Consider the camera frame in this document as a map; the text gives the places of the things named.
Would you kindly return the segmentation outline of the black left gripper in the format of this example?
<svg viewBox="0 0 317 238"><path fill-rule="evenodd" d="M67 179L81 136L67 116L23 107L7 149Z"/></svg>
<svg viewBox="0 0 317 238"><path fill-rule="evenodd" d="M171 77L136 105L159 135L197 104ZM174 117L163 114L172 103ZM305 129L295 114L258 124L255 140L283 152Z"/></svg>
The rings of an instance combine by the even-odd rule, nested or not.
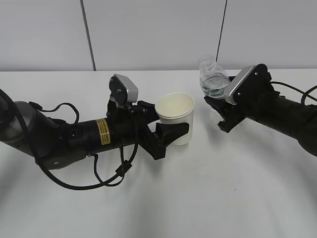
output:
<svg viewBox="0 0 317 238"><path fill-rule="evenodd" d="M189 142L190 125L186 122L176 124L156 123L155 132L148 124L159 119L155 104L138 101L133 105L118 105L113 98L107 105L107 124L110 141L114 148L119 145L135 144L146 150L154 160L165 157L169 145L185 145Z"/></svg>

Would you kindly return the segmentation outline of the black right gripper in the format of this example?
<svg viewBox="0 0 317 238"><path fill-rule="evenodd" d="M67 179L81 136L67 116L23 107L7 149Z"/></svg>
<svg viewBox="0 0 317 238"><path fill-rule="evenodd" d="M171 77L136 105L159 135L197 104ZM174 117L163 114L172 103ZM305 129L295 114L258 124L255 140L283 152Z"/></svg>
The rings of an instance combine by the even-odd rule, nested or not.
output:
<svg viewBox="0 0 317 238"><path fill-rule="evenodd" d="M221 117L218 126L222 131L230 132L245 118L258 120L264 115L265 110L269 104L278 97L271 85L271 75L265 64L257 64L257 82L259 91L255 97L248 101L247 104L232 105L227 103L224 99L215 99L209 96L204 96L205 102L210 105ZM233 81L235 76L230 76L229 80Z"/></svg>

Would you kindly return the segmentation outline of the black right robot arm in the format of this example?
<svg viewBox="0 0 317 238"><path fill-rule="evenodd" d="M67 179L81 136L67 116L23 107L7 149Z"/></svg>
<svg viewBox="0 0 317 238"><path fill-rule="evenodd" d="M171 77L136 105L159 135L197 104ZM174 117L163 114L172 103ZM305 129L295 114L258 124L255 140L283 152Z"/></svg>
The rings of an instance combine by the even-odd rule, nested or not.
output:
<svg viewBox="0 0 317 238"><path fill-rule="evenodd" d="M248 118L296 139L317 154L317 107L291 101L276 91L265 64L243 68L224 90L223 99L205 101L223 118L218 127L229 133Z"/></svg>

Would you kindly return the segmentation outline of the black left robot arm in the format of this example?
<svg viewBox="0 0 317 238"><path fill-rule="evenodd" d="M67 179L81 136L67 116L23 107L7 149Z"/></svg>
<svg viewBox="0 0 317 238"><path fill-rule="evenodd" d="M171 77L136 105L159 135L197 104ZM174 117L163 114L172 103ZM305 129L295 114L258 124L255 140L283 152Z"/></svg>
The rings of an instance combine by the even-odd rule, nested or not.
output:
<svg viewBox="0 0 317 238"><path fill-rule="evenodd" d="M132 144L143 147L154 159L162 159L167 146L189 131L186 122L159 123L153 104L129 99L123 89L111 91L106 118L71 124L47 117L38 104L19 101L10 106L7 101L8 96L1 93L1 142L28 155L34 146L48 170ZM155 131L148 127L152 122L156 122Z"/></svg>

